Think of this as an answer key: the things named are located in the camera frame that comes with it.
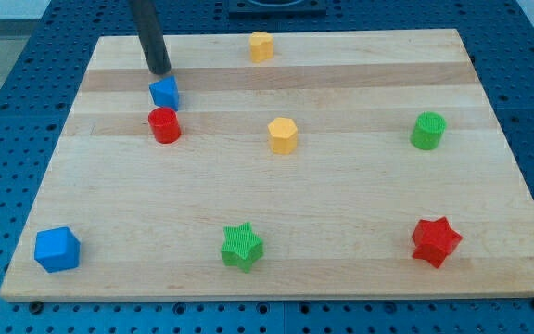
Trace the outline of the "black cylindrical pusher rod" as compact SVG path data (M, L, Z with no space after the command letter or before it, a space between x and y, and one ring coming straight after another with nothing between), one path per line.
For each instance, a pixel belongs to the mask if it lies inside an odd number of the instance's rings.
M169 73L172 65L155 2L128 0L128 4L149 71L156 75Z

